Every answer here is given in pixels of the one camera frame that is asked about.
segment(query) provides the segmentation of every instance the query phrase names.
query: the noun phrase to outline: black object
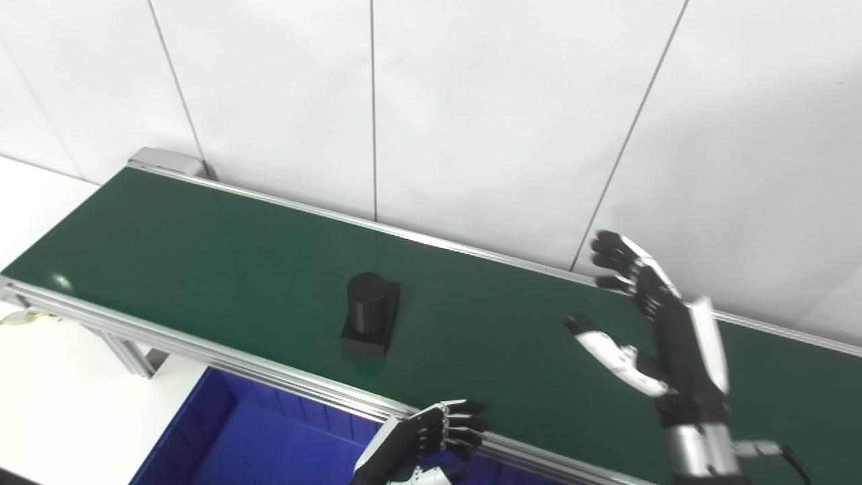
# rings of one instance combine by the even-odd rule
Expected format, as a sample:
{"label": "black object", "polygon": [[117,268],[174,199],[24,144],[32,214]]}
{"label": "black object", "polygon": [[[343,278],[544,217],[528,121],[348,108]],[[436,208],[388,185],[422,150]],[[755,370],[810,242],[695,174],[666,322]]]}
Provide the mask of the black object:
{"label": "black object", "polygon": [[0,469],[0,485],[37,485],[35,482],[24,480],[18,475],[12,475],[4,469]]}
{"label": "black object", "polygon": [[376,273],[359,273],[347,283],[347,321],[341,348],[384,356],[389,350],[401,287]]}
{"label": "black object", "polygon": [[783,444],[781,446],[781,456],[787,460],[787,463],[790,463],[790,466],[793,467],[794,470],[796,470],[799,477],[803,479],[803,482],[805,482],[805,485],[811,485],[814,483],[814,478],[811,477],[811,472],[808,470],[808,467],[805,466],[805,463],[803,463],[791,447]]}

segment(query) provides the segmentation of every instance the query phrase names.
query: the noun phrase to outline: black cylindrical object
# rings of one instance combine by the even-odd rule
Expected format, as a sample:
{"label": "black cylindrical object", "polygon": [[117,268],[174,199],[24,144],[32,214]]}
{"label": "black cylindrical object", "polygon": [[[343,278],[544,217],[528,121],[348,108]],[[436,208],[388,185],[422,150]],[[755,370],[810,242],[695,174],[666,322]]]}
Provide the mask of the black cylindrical object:
{"label": "black cylindrical object", "polygon": [[359,333],[381,331],[389,318],[386,294],[389,283],[376,273],[359,273],[347,283],[350,325]]}

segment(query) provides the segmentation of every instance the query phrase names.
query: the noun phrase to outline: metal bracket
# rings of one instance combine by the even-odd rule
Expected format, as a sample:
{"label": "metal bracket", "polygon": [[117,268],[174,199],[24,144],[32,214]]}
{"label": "metal bracket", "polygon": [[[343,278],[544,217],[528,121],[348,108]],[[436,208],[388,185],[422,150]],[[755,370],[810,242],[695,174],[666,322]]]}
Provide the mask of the metal bracket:
{"label": "metal bracket", "polygon": [[144,147],[128,159],[129,165],[147,165],[160,167],[192,177],[215,180],[206,163],[188,155],[160,150],[157,148]]}
{"label": "metal bracket", "polygon": [[161,367],[161,364],[164,363],[165,359],[168,357],[167,352],[157,349],[152,349],[144,355],[141,352],[141,349],[138,348],[137,343],[132,342],[131,340],[117,337],[107,331],[91,327],[87,328],[102,338],[102,340],[108,345],[108,348],[114,352],[114,355],[120,359],[120,362],[126,366],[126,369],[128,369],[129,372],[137,374],[145,379],[153,377],[156,371],[159,370],[159,367]]}
{"label": "metal bracket", "polygon": [[11,286],[12,280],[0,274],[0,301],[27,308],[29,306],[27,301],[18,293],[10,291]]}

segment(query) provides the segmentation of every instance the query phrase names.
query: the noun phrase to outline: robotic hand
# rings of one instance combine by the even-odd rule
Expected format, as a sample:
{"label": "robotic hand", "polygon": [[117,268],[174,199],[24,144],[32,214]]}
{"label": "robotic hand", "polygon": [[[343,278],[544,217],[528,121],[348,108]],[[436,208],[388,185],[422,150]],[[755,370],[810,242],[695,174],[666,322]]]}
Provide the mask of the robotic hand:
{"label": "robotic hand", "polygon": [[454,485],[464,480],[456,467],[423,469],[416,462],[442,451],[469,460],[482,444],[484,425],[469,400],[444,400],[410,418],[389,418],[356,462],[351,485]]}
{"label": "robotic hand", "polygon": [[654,399],[674,483],[748,484],[737,457],[769,455],[784,456],[810,483],[786,446],[732,440],[728,364],[709,298],[686,303],[653,257],[615,232],[599,231],[591,247],[594,264],[617,272],[596,277],[597,286],[633,297],[638,310],[653,321],[658,357],[620,345],[583,314],[569,315],[564,326],[617,377]]}

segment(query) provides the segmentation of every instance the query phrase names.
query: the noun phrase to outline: blue plastic crate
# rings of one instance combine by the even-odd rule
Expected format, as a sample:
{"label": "blue plastic crate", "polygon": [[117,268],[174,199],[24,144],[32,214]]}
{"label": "blue plastic crate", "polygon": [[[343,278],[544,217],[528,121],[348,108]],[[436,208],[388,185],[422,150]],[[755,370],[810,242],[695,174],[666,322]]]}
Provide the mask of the blue plastic crate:
{"label": "blue plastic crate", "polygon": [[[347,485],[380,424],[207,369],[132,485]],[[455,461],[447,453],[425,464]],[[485,457],[465,485],[554,485]]]}

